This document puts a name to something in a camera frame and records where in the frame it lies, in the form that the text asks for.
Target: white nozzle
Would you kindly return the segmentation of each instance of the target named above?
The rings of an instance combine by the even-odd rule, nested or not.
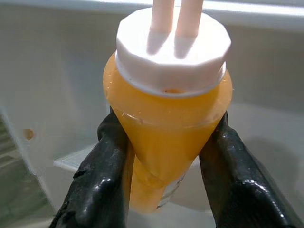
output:
[[[200,26],[203,0],[182,0],[176,35],[196,37]]]
[[[163,97],[189,97],[216,87],[226,71],[230,38],[201,13],[203,0],[154,0],[120,22],[116,65],[132,86]]]
[[[154,0],[151,30],[169,33],[172,30],[174,0]]]

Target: orange bottle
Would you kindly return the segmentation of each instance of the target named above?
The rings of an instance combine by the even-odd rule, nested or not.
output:
[[[141,212],[170,199],[232,98],[225,28],[189,7],[201,0],[168,2],[154,0],[153,9],[121,21],[104,69],[106,98],[136,155],[130,205]]]

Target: bottle label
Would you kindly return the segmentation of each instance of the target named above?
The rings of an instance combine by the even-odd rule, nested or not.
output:
[[[157,209],[163,207],[166,203],[168,203],[170,201],[173,193],[179,187],[184,176],[185,176],[185,174],[166,187],[165,191],[163,192],[161,201],[159,202],[159,204],[157,206]]]

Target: white lid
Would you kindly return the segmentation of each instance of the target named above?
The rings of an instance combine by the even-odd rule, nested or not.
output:
[[[223,78],[231,44],[224,26],[202,13],[196,37],[183,36],[185,32],[176,35],[179,11],[174,8],[169,32],[150,28],[152,8],[138,10],[120,22],[117,69],[139,90],[164,97],[195,96],[213,89]]]

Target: liquid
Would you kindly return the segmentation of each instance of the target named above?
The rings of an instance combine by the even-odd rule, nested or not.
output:
[[[186,172],[227,110],[232,98],[229,73],[206,94],[157,97],[127,83],[112,55],[103,86],[135,152],[130,205],[142,212],[154,211],[166,186]]]

